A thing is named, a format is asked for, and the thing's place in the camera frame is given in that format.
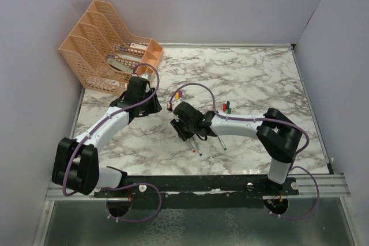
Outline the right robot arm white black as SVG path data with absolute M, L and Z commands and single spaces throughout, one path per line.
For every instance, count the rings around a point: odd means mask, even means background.
M 265 188 L 277 195 L 285 189 L 289 169 L 295 159 L 303 132 L 279 110 L 270 108 L 261 116 L 246 117 L 215 111 L 201 113 L 187 102 L 172 106 L 174 118 L 170 124 L 183 141 L 198 137 L 234 135 L 259 139 L 271 163 Z

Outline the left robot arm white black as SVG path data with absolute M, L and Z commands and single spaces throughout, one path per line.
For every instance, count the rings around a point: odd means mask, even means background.
M 147 77 L 132 77 L 127 90 L 110 103 L 94 125 L 77 137 L 63 138 L 58 143 L 51 180 L 64 190 L 72 190 L 65 194 L 88 195 L 96 188 L 107 188 L 116 197 L 126 193 L 126 173 L 111 166 L 101 167 L 99 154 L 133 119 L 161 111 L 155 88 Z

